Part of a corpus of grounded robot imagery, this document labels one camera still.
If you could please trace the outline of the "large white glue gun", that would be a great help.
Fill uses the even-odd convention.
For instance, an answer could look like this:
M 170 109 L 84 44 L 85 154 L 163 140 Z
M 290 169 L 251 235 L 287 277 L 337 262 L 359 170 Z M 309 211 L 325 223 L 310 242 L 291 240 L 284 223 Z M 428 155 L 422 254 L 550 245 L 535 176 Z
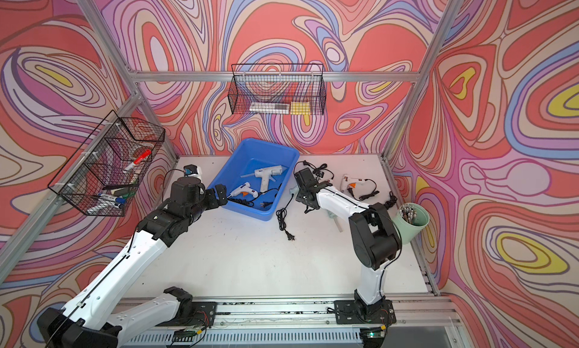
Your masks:
M 258 168 L 252 174 L 245 174 L 242 177 L 253 176 L 261 180 L 259 192 L 265 193 L 268 190 L 270 180 L 275 181 L 274 176 L 282 175 L 286 171 L 283 165 L 273 165 L 270 167 Z

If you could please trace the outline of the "small white glue gun front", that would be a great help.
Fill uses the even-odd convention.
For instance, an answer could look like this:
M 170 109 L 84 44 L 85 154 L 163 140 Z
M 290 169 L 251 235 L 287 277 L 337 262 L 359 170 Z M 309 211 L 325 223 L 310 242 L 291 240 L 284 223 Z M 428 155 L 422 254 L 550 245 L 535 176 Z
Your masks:
M 235 198 L 239 195 L 242 196 L 251 195 L 253 198 L 257 198 L 259 196 L 259 192 L 254 190 L 250 185 L 243 184 L 235 188 L 232 192 L 230 192 L 229 198 Z

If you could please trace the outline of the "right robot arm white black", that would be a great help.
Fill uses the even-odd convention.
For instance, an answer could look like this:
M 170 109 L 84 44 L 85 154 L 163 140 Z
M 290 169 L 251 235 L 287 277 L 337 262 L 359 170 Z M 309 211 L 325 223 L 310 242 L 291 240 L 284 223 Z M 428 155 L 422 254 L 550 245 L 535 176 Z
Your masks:
M 312 170 L 303 168 L 294 173 L 298 193 L 296 201 L 307 210 L 324 209 L 348 223 L 354 253 L 361 263 L 360 280 L 351 300 L 338 300 L 330 313 L 339 325 L 379 324 L 386 330 L 395 324 L 392 302 L 382 293 L 385 269 L 402 251 L 400 233 L 388 208 L 368 205 L 334 188 L 328 181 L 319 181 Z

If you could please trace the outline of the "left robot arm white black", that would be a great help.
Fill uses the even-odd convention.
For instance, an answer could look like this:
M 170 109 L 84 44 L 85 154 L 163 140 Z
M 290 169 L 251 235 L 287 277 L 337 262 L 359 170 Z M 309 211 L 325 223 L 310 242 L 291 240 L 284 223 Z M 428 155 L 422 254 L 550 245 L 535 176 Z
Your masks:
M 84 290 L 60 309 L 48 308 L 37 326 L 47 347 L 121 347 L 161 323 L 209 322 L 187 291 L 170 287 L 152 300 L 115 313 L 146 268 L 209 210 L 227 204 L 222 184 L 206 188 L 196 165 L 172 183 L 170 196 L 137 224 L 127 245 Z

